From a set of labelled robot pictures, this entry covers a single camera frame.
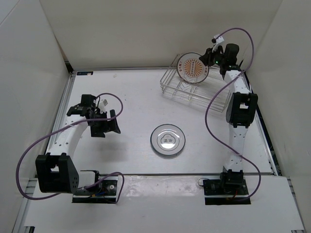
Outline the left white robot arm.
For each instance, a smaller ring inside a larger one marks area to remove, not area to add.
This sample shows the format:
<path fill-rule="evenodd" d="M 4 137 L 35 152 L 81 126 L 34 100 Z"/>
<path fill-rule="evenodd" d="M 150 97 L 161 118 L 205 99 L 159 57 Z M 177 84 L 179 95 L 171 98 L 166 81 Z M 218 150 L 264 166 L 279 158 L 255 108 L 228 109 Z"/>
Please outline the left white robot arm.
<path fill-rule="evenodd" d="M 86 129 L 91 137 L 104 138 L 106 133 L 120 133 L 118 114 L 106 111 L 107 103 L 100 97 L 83 94 L 80 103 L 69 108 L 64 130 L 58 132 L 55 144 L 44 155 L 37 156 L 35 167 L 40 191 L 70 193 L 78 189 L 79 173 L 73 163 L 76 147 Z"/>

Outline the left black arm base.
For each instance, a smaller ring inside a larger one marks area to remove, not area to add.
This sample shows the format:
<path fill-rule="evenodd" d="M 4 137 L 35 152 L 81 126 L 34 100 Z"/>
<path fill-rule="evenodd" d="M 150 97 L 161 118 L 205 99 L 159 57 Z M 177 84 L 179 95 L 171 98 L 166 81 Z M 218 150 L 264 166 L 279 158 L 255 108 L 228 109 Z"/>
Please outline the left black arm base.
<path fill-rule="evenodd" d="M 125 177 L 121 172 L 107 175 L 97 170 L 81 170 L 78 189 L 72 203 L 117 204 L 124 187 Z"/>

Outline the white green-rimmed plate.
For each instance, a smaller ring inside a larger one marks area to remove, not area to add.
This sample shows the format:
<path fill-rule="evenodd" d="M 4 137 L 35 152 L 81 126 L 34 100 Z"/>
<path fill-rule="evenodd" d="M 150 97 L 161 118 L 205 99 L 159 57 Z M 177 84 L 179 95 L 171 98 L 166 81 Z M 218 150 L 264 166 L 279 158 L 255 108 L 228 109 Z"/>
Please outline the white green-rimmed plate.
<path fill-rule="evenodd" d="M 150 136 L 152 149 L 161 156 L 174 156 L 180 153 L 185 144 L 184 132 L 172 124 L 162 124 L 156 127 Z"/>
<path fill-rule="evenodd" d="M 173 136 L 168 133 L 151 138 L 152 149 L 162 156 L 173 156 L 180 153 L 185 143 L 183 137 Z"/>

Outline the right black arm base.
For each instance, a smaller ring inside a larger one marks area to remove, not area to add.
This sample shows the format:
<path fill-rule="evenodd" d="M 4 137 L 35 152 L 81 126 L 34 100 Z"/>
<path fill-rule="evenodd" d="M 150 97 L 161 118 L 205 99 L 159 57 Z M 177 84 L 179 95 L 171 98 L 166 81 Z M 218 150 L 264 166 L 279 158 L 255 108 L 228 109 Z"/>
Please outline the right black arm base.
<path fill-rule="evenodd" d="M 205 205 L 250 205 L 249 192 L 243 171 L 224 170 L 219 178 L 200 178 Z"/>

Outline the orange sunburst pattern plate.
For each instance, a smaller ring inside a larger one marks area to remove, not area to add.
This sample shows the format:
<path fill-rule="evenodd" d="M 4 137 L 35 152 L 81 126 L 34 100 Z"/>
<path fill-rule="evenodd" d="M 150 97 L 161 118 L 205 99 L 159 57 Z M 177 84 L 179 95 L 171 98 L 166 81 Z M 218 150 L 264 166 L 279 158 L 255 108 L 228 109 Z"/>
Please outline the orange sunburst pattern plate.
<path fill-rule="evenodd" d="M 200 54 L 188 52 L 183 54 L 177 61 L 177 73 L 179 77 L 191 84 L 203 82 L 209 74 L 209 67 L 199 59 Z"/>

